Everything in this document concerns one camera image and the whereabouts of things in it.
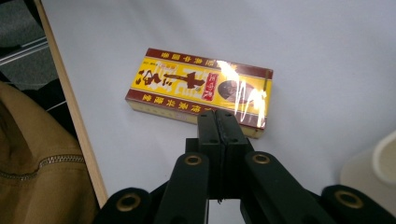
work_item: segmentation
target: table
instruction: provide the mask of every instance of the table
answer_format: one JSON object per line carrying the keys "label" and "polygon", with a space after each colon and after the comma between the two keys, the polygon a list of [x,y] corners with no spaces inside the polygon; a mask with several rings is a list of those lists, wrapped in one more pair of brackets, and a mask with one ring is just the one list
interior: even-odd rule
{"label": "table", "polygon": [[[315,193],[396,130],[396,2],[42,0],[49,45],[99,204],[167,181],[196,126],[133,111],[124,97],[148,48],[275,71],[256,150]],[[230,200],[209,222],[241,223]]]}

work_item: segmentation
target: person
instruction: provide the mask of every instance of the person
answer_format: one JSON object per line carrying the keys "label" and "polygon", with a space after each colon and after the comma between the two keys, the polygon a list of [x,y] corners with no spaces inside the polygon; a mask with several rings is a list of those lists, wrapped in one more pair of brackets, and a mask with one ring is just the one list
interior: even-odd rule
{"label": "person", "polygon": [[0,223],[92,223],[98,210],[76,137],[0,81]]}

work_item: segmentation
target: gray floor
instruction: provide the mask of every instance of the gray floor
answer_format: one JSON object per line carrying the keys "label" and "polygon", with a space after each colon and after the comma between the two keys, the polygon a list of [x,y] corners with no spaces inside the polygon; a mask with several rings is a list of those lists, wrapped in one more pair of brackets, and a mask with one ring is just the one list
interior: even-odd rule
{"label": "gray floor", "polygon": [[[0,5],[0,47],[24,45],[43,36],[23,0]],[[0,71],[21,90],[37,90],[58,77],[49,48],[3,64]]]}

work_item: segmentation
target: food picture on box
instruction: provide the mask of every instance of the food picture on box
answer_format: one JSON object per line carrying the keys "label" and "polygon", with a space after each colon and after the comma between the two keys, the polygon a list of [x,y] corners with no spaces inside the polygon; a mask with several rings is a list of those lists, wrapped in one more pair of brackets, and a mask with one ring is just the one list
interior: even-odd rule
{"label": "food picture on box", "polygon": [[235,115],[248,137],[265,128],[273,70],[148,49],[125,97],[132,109],[190,123],[205,110]]}

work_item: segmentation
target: product package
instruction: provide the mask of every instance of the product package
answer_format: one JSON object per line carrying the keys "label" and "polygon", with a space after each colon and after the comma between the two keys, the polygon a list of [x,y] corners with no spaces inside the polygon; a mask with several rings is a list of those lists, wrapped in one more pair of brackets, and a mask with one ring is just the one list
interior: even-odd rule
{"label": "product package", "polygon": [[245,136],[265,128],[273,70],[148,49],[125,97],[132,109],[189,123],[205,110],[235,115]]}

